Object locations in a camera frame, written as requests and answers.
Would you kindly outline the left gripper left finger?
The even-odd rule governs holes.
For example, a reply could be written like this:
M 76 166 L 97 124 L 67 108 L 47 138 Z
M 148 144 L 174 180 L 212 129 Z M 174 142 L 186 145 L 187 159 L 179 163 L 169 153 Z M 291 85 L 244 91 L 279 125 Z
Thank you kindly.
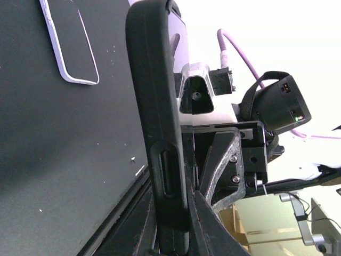
M 95 255 L 159 255 L 156 241 L 156 213 L 152 190 L 148 189 L 123 223 L 106 238 Z

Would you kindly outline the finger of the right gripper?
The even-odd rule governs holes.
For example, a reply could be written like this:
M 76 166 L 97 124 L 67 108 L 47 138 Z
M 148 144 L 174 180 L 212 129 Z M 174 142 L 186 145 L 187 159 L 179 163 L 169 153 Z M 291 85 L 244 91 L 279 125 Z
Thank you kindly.
M 213 201 L 221 177 L 227 178 L 229 182 L 236 178 L 237 183 L 231 183 L 230 194 L 221 194 Z M 215 133 L 201 174 L 199 190 L 214 213 L 228 209 L 246 195 L 241 137 L 237 128 L 230 127 Z

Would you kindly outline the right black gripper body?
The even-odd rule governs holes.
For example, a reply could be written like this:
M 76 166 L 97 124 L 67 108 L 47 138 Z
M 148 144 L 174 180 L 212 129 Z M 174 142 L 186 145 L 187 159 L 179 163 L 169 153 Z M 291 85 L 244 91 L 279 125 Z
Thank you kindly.
M 193 139 L 194 188 L 203 197 L 245 197 L 266 169 L 266 138 L 259 121 L 181 126 Z

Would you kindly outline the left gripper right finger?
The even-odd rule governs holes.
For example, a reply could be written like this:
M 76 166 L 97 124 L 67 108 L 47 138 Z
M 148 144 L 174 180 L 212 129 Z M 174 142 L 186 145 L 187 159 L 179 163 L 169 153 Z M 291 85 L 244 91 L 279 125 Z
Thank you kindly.
M 250 255 L 225 229 L 189 178 L 186 190 L 190 214 L 188 255 Z

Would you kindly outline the black phone case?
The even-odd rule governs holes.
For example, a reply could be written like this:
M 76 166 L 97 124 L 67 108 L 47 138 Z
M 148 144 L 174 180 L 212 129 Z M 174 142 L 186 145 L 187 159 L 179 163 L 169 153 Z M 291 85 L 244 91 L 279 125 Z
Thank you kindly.
M 128 11 L 125 33 L 160 253 L 186 255 L 189 210 L 176 94 L 189 65 L 186 25 L 174 1 L 138 1 Z

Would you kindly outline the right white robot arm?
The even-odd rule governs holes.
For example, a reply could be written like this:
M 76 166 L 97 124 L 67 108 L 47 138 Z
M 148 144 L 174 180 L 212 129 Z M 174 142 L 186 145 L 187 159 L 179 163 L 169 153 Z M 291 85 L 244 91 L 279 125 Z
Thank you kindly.
M 284 151 L 278 136 L 311 119 L 294 78 L 280 71 L 262 75 L 237 111 L 236 123 L 198 125 L 193 116 L 181 120 L 182 132 L 193 135 L 196 144 L 199 191 L 215 213 L 262 194 L 268 163 Z

